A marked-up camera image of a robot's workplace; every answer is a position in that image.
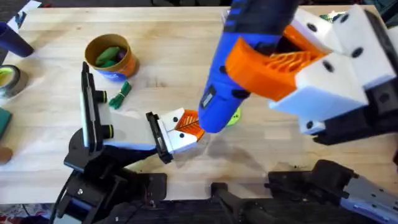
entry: green string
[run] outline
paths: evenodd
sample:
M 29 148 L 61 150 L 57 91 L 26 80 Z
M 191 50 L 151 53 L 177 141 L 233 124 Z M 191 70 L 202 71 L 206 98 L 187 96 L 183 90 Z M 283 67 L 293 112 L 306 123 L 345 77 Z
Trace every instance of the green string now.
M 123 103 L 124 98 L 127 96 L 127 94 L 129 94 L 130 90 L 130 83 L 125 81 L 120 92 L 109 102 L 109 106 L 113 107 L 115 110 L 119 109 L 119 107 Z

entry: cordless drill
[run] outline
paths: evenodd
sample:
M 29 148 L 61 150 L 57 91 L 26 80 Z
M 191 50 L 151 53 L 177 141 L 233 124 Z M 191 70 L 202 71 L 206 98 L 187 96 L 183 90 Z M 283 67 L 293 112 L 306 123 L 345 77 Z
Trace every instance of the cordless drill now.
M 199 124 L 206 132 L 221 131 L 250 95 L 228 76 L 225 67 L 225 61 L 238 38 L 243 38 L 258 52 L 270 55 L 285 27 L 292 21 L 298 4 L 297 0 L 232 2 L 199 104 Z

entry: white plastic part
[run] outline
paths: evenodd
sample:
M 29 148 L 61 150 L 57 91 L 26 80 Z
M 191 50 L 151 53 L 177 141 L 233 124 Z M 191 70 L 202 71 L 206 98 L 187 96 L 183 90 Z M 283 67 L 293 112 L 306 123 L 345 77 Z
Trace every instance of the white plastic part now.
M 106 103 L 98 104 L 101 124 L 113 125 L 114 137 L 105 139 L 104 145 L 148 151 L 156 147 L 154 136 L 146 118 L 133 118 L 111 113 Z
M 269 107 L 298 117 L 324 121 L 368 104 L 350 58 L 332 53 L 295 76 L 297 89 Z
M 396 52 L 398 53 L 398 26 L 395 26 L 387 30 L 387 35 L 390 38 L 391 43 L 394 46 Z
M 316 27 L 317 31 L 314 32 L 309 29 L 309 24 Z M 332 29 L 331 22 L 315 16 L 303 9 L 297 9 L 291 25 L 319 50 L 325 53 L 343 51 L 339 40 Z
M 359 5 L 353 5 L 346 14 L 348 17 L 340 16 L 337 19 L 333 24 L 333 30 L 344 54 L 350 57 L 354 71 L 365 90 L 395 78 L 394 69 L 364 9 Z M 358 48 L 363 49 L 362 54 L 352 58 L 351 54 Z
M 184 112 L 184 108 L 179 108 L 160 116 L 160 119 L 162 120 L 166 131 L 174 130 L 175 126 L 178 124 L 178 121 L 180 121 L 180 119 L 182 118 Z
M 157 121 L 162 132 L 167 151 L 170 154 L 183 152 L 197 144 L 197 137 L 192 134 L 176 131 L 175 127 L 184 114 L 184 109 L 179 108 L 160 116 Z
M 325 130 L 325 124 L 319 121 L 311 121 L 308 119 L 299 118 L 298 125 L 300 132 L 303 134 L 315 134 Z

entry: black bolt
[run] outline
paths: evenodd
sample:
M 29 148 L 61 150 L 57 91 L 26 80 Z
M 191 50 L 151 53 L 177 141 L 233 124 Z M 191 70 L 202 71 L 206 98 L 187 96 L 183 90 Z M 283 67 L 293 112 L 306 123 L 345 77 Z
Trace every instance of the black bolt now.
M 383 93 L 380 97 L 379 97 L 379 101 L 381 103 L 385 103 L 390 99 L 390 95 L 388 95 L 388 93 Z
M 220 70 L 220 72 L 221 72 L 222 74 L 226 74 L 226 69 L 225 69 L 225 66 L 224 66 L 224 65 L 223 65 L 223 66 L 220 66 L 219 70 Z
M 357 49 L 355 49 L 355 50 L 353 51 L 353 53 L 351 54 L 351 56 L 352 56 L 353 58 L 357 58 L 357 57 L 359 57 L 359 56 L 362 54 L 362 52 L 363 52 L 363 48 L 362 48 L 362 47 L 358 47 Z
M 318 31 L 317 27 L 316 27 L 314 24 L 307 23 L 307 27 L 308 27 L 312 32 Z
M 348 14 L 343 15 L 343 17 L 341 18 L 340 22 L 344 23 L 347 19 L 348 19 Z
M 323 66 L 325 67 L 326 70 L 328 70 L 329 72 L 333 72 L 335 69 L 333 68 L 333 66 L 326 60 L 324 60 L 322 62 Z
M 307 129 L 312 128 L 312 126 L 313 126 L 313 122 L 312 121 L 307 122 Z

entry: wooden table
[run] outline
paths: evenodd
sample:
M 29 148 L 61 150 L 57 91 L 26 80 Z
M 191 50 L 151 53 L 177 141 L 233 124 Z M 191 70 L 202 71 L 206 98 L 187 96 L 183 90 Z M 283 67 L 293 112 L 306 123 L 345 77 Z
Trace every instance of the wooden table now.
M 345 6 L 309 6 L 326 14 Z M 13 119 L 1 145 L 14 150 L 0 167 L 0 203 L 54 202 L 72 171 L 63 165 L 72 134 L 80 128 L 81 63 L 88 42 L 116 33 L 130 43 L 141 62 L 134 87 L 116 113 L 143 116 L 183 106 L 197 109 L 222 24 L 223 7 L 72 8 L 29 12 L 20 34 L 36 49 L 28 58 L 9 54 L 4 64 L 17 65 L 30 76 L 29 86 L 1 106 Z M 116 94 L 121 84 L 97 72 L 96 86 Z M 354 169 L 387 190 L 398 193 L 391 162 L 396 137 L 384 135 L 322 146 L 299 133 L 294 116 L 267 109 L 252 96 L 243 117 L 219 134 L 205 135 L 195 150 L 164 165 L 157 156 L 131 166 L 138 172 L 166 172 L 167 199 L 208 198 L 210 183 L 230 183 L 241 197 L 269 195 L 263 188 L 272 170 L 310 170 L 319 159 Z

